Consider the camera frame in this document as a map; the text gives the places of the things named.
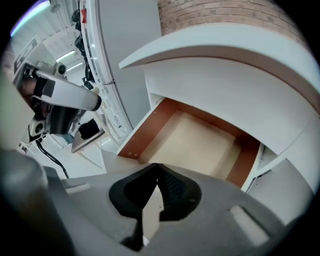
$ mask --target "wooden drawer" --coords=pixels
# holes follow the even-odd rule
[[[131,133],[118,156],[141,164],[163,163],[246,181],[260,142],[234,125],[193,106],[165,98]]]

